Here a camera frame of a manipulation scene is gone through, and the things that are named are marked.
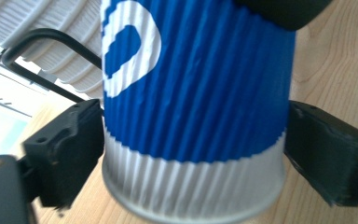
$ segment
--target white logo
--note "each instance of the white logo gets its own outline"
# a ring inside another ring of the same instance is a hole
[[[135,1],[117,3],[117,8],[109,15],[104,27],[103,55],[115,42],[116,35],[127,25],[133,26],[141,37],[141,47],[111,78],[103,72],[103,87],[108,97],[116,97],[130,84],[149,73],[157,64],[161,52],[161,35],[150,12]]]

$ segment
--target table surface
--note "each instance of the table surface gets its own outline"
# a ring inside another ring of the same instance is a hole
[[[291,99],[316,105],[358,128],[358,1],[334,1],[297,33]],[[71,104],[51,94],[21,140]],[[278,200],[243,223],[358,223],[358,207],[328,206],[287,159],[284,163],[287,177]],[[101,163],[64,217],[40,207],[38,201],[34,209],[40,223],[146,223],[110,196],[103,184]]]

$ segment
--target paper cup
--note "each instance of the paper cup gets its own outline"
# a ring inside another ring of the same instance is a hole
[[[284,181],[295,33],[234,1],[103,1],[103,178],[133,213],[238,222]]]

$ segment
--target wooden table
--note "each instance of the wooden table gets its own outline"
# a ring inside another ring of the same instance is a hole
[[[358,1],[335,0],[297,33],[291,98],[316,105],[358,128]],[[23,136],[40,129],[71,104],[52,94]],[[358,207],[329,207],[285,159],[286,181],[279,199],[243,223],[358,223]],[[106,190],[101,163],[64,217],[35,203],[40,223],[145,223],[124,210]]]

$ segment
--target blue ripple cup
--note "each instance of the blue ripple cup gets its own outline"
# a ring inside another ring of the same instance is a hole
[[[295,33],[233,1],[102,1],[103,179],[134,214],[232,223],[278,197]]]

